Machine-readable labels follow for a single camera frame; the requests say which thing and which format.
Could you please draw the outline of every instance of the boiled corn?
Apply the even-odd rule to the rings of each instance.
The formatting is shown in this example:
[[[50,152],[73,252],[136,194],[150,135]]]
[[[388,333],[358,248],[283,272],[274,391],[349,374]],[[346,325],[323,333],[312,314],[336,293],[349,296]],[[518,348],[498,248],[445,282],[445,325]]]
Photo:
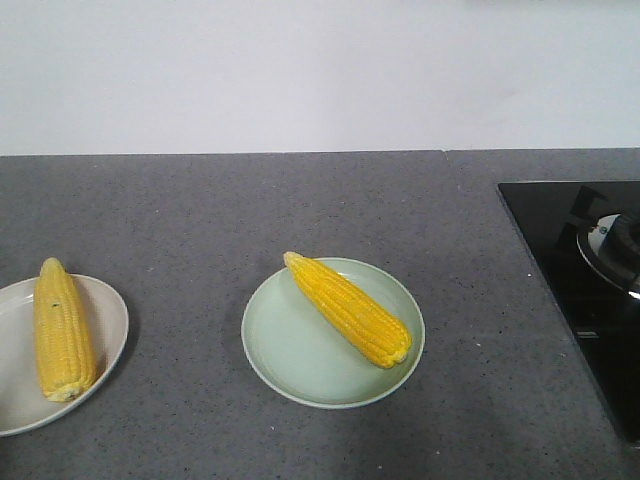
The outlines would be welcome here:
[[[40,388],[67,402],[96,379],[96,356],[80,295],[59,260],[45,260],[36,281],[34,336]]]
[[[318,260],[287,252],[284,262],[305,296],[369,361],[381,368],[404,361],[411,334],[399,318]]]

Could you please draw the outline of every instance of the white wall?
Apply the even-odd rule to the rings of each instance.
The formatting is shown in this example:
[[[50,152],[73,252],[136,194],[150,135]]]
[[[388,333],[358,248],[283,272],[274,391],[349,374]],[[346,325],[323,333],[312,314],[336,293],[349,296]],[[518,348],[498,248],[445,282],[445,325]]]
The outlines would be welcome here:
[[[0,154],[640,146],[640,2],[0,1]]]

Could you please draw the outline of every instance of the plate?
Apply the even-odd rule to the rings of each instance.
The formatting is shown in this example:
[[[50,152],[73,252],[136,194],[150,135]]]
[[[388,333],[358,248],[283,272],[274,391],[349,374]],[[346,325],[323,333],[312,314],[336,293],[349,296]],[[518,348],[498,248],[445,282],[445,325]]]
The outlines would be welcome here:
[[[40,391],[33,346],[35,278],[0,290],[0,437],[42,427],[84,402],[113,370],[127,339],[129,315],[118,293],[106,283],[73,275],[87,312],[98,380],[68,403],[50,402]]]
[[[298,289],[287,268],[258,287],[242,319],[242,343],[258,376],[281,395],[318,408],[368,405],[397,390],[420,361],[425,328],[409,291],[388,273],[347,258],[318,259],[401,318],[413,337],[404,362],[370,363]]]

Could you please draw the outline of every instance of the black glass stovetop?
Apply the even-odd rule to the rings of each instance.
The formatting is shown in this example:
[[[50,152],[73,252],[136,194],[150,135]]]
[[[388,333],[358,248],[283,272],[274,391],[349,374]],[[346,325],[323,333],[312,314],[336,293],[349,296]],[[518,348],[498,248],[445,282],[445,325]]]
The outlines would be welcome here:
[[[606,234],[602,219],[638,209],[640,181],[501,183],[499,189],[616,429],[640,445],[640,300],[598,273],[577,240],[580,232],[583,240]],[[640,247],[637,234],[636,228],[633,239]]]

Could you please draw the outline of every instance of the plate rim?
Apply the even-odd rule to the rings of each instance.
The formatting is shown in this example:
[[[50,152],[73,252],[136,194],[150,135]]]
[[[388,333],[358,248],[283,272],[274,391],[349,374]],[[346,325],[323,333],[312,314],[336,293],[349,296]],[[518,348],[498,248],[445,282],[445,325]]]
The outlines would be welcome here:
[[[62,407],[60,410],[58,410],[57,412],[52,413],[51,415],[48,415],[40,420],[36,420],[35,422],[31,422],[27,425],[24,425],[22,427],[16,427],[16,428],[12,428],[10,430],[0,430],[0,437],[9,437],[9,436],[13,436],[13,435],[18,435],[21,433],[26,433],[29,432],[31,430],[35,430],[37,428],[40,427],[44,427],[48,424],[50,424],[51,422],[58,420],[59,418],[65,416],[66,414],[68,414],[69,412],[71,412],[72,410],[74,410],[75,408],[79,407],[82,403],[84,403],[91,395],[93,395],[93,393],[98,390],[98,388],[100,388],[102,386],[102,384],[105,382],[105,380],[109,377],[109,375],[111,374],[111,372],[113,371],[113,369],[115,368],[116,364],[118,363],[118,361],[120,360],[120,357],[122,356],[122,352],[124,351],[124,347],[127,344],[127,340],[129,338],[129,309],[127,308],[127,304],[125,303],[124,299],[122,298],[122,296],[118,293],[118,291],[113,288],[111,285],[109,285],[108,283],[98,279],[98,278],[94,278],[94,277],[90,277],[88,275],[81,275],[78,273],[72,273],[71,274],[72,277],[74,278],[79,278],[82,281],[87,281],[88,284],[91,283],[96,283],[98,285],[101,285],[103,287],[106,287],[106,289],[108,291],[110,291],[113,295],[114,298],[116,298],[118,300],[118,304],[120,307],[122,307],[122,311],[124,313],[123,319],[124,319],[124,336],[122,338],[122,341],[120,342],[120,345],[118,346],[118,349],[116,351],[116,355],[113,358],[113,362],[111,362],[111,365],[107,365],[107,367],[105,368],[104,372],[102,372],[102,375],[100,375],[100,377],[98,377],[98,379],[94,382],[93,385],[91,385],[91,387],[84,392],[82,395],[80,395],[78,398],[74,399],[73,401],[67,403],[64,407]],[[28,283],[33,283],[35,286],[35,282],[38,279],[38,277],[32,277],[32,278],[27,278],[25,280],[21,280],[19,282],[16,283],[12,283],[10,285],[7,285],[6,287],[2,287],[0,288],[0,292],[4,292],[5,290],[9,290],[11,288],[19,288],[22,286],[25,286]],[[31,302],[33,302],[33,293],[29,296],[31,298]]]
[[[373,396],[371,398],[367,398],[365,400],[359,400],[357,402],[349,402],[349,403],[337,403],[336,404],[336,403],[325,403],[325,402],[319,402],[319,401],[313,401],[313,400],[306,400],[306,399],[297,397],[297,396],[293,395],[292,393],[287,392],[286,390],[283,390],[282,388],[278,387],[273,382],[271,382],[262,373],[262,371],[256,366],[256,364],[254,363],[253,358],[251,356],[251,353],[249,351],[249,348],[247,346],[247,340],[246,340],[246,334],[245,334],[245,331],[246,331],[246,318],[247,318],[247,313],[249,311],[249,308],[251,307],[251,304],[254,301],[254,298],[260,293],[260,291],[263,288],[266,288],[265,285],[267,285],[269,282],[273,281],[273,279],[276,276],[281,275],[284,271],[286,271],[287,267],[283,267],[283,268],[277,270],[276,272],[274,272],[271,275],[269,275],[265,280],[263,280],[260,283],[260,285],[258,286],[258,288],[256,288],[256,290],[251,294],[251,297],[247,301],[247,304],[245,306],[244,312],[242,314],[242,324],[241,324],[241,327],[240,327],[240,336],[242,338],[242,347],[244,349],[245,356],[246,356],[247,360],[249,361],[249,364],[251,365],[251,368],[253,369],[253,371],[258,375],[258,377],[260,377],[260,379],[267,386],[269,386],[272,390],[276,391],[277,393],[279,393],[283,397],[288,398],[289,400],[292,400],[292,401],[294,401],[296,403],[299,403],[301,405],[305,405],[307,407],[321,408],[321,409],[325,409],[325,410],[345,410],[345,409],[350,409],[350,408],[357,408],[357,407],[364,407],[366,405],[371,405],[371,404],[373,404],[375,402],[378,402],[378,401],[382,400],[385,397],[388,397],[389,395],[394,393],[396,390],[398,390],[409,379],[409,377],[413,374],[413,372],[418,367],[418,364],[420,363],[420,360],[422,359],[422,356],[425,353],[424,347],[425,347],[425,340],[426,340],[426,326],[424,324],[424,316],[422,315],[422,311],[420,309],[420,306],[418,305],[418,302],[413,297],[413,295],[411,294],[409,289],[407,289],[407,287],[405,287],[393,275],[391,275],[388,272],[385,272],[381,268],[376,267],[375,265],[371,265],[369,263],[363,262],[361,260],[353,259],[353,258],[346,258],[346,257],[314,257],[314,258],[315,258],[315,260],[320,260],[322,262],[337,260],[337,261],[346,261],[348,263],[359,264],[360,266],[364,266],[364,267],[367,267],[369,269],[372,269],[372,270],[376,271],[378,274],[382,274],[383,276],[389,278],[398,287],[400,287],[400,289],[405,293],[405,295],[409,298],[409,300],[413,304],[413,307],[417,311],[418,318],[420,320],[420,322],[419,322],[420,342],[419,342],[419,345],[418,345],[419,350],[418,350],[418,354],[417,354],[417,356],[416,356],[416,358],[415,358],[415,360],[413,362],[413,365],[411,365],[409,370],[407,370],[407,372],[393,386],[391,386],[390,388],[386,389],[385,391],[383,391],[383,392],[379,393],[378,395],[375,395],[375,396]]]

